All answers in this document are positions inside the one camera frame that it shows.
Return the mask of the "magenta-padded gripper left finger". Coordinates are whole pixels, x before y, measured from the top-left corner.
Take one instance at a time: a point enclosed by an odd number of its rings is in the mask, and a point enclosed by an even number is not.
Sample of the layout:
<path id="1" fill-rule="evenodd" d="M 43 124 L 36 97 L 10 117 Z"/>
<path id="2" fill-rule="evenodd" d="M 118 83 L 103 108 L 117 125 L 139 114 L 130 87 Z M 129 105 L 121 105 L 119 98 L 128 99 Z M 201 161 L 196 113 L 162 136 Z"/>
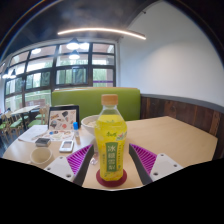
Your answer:
<path id="1" fill-rule="evenodd" d="M 94 154 L 94 146 L 87 145 L 78 151 L 57 157 L 45 170 L 65 180 L 81 186 L 85 180 L 89 163 Z"/>

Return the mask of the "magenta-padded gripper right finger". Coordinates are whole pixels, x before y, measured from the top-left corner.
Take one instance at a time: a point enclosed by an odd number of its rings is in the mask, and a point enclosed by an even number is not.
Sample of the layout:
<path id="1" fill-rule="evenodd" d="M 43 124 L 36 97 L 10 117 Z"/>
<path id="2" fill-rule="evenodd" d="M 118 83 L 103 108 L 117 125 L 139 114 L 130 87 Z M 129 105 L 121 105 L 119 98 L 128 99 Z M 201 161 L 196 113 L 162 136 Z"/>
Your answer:
<path id="1" fill-rule="evenodd" d="M 143 185 L 150 184 L 182 169 L 181 165 L 165 153 L 156 155 L 138 145 L 130 144 L 129 154 Z"/>

